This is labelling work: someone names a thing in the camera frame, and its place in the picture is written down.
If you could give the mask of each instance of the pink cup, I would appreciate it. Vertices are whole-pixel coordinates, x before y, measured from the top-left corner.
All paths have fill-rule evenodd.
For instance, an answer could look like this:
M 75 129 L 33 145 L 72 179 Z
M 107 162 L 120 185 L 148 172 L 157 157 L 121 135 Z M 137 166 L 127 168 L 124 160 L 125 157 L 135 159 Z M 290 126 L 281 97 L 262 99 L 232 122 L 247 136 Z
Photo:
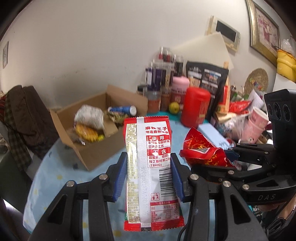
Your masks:
M 254 144 L 263 131 L 264 129 L 259 128 L 251 120 L 248 120 L 244 126 L 242 140 L 246 140 L 248 143 Z
M 250 120 L 261 129 L 265 129 L 269 121 L 267 114 L 257 107 L 254 107 Z

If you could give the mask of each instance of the framed picture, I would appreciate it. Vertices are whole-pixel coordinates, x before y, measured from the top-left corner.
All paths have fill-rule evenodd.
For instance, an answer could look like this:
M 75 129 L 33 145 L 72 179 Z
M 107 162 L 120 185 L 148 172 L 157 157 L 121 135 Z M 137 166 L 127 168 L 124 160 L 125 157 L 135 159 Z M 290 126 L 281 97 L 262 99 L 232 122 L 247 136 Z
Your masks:
M 5 66 L 8 63 L 8 42 L 5 44 L 4 48 L 3 48 L 3 55 L 2 55 L 2 65 L 3 68 L 5 68 Z
M 277 65 L 277 50 L 281 48 L 279 26 L 252 0 L 246 0 L 250 20 L 250 45 Z

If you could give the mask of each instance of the camera lens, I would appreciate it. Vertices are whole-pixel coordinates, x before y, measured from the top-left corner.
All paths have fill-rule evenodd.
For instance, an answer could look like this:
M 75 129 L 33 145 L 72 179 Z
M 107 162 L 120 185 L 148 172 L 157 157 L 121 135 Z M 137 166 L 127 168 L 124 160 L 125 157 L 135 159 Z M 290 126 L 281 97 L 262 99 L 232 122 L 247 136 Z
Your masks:
M 283 113 L 284 113 L 285 120 L 290 121 L 291 114 L 290 114 L 289 107 L 286 104 L 283 107 Z
M 268 104 L 268 106 L 267 106 L 267 111 L 270 115 L 272 115 L 272 107 L 270 104 Z
M 278 119 L 281 118 L 281 111 L 280 111 L 280 108 L 279 108 L 278 103 L 275 103 L 275 104 L 274 104 L 274 114 L 276 115 L 276 117 L 277 117 Z

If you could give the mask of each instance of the pink jar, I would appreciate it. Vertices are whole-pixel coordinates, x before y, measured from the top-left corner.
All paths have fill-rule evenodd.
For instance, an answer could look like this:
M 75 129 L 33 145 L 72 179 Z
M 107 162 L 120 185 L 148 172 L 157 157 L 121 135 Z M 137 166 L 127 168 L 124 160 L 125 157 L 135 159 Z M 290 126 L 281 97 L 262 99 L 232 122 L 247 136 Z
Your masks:
M 178 102 L 181 110 L 183 109 L 184 98 L 189 85 L 190 81 L 185 76 L 173 78 L 172 94 L 170 101 Z

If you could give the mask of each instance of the red snack packet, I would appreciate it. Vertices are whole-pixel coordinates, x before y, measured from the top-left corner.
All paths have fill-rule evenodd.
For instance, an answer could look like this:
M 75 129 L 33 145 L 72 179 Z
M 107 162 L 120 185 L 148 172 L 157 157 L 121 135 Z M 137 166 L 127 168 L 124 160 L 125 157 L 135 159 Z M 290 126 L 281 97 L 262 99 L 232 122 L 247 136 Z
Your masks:
M 246 108 L 248 108 L 250 103 L 251 103 L 251 101 L 249 101 L 249 100 L 230 102 L 229 112 L 233 112 L 233 113 L 241 114 L 241 115 L 247 114 L 249 111 L 246 110 Z
M 172 131 L 168 116 L 124 120 L 128 153 L 125 231 L 184 226 L 170 169 Z
M 183 150 L 180 150 L 189 164 L 204 164 L 213 166 L 233 166 L 221 147 L 215 147 L 207 138 L 195 128 L 191 128 L 185 138 Z

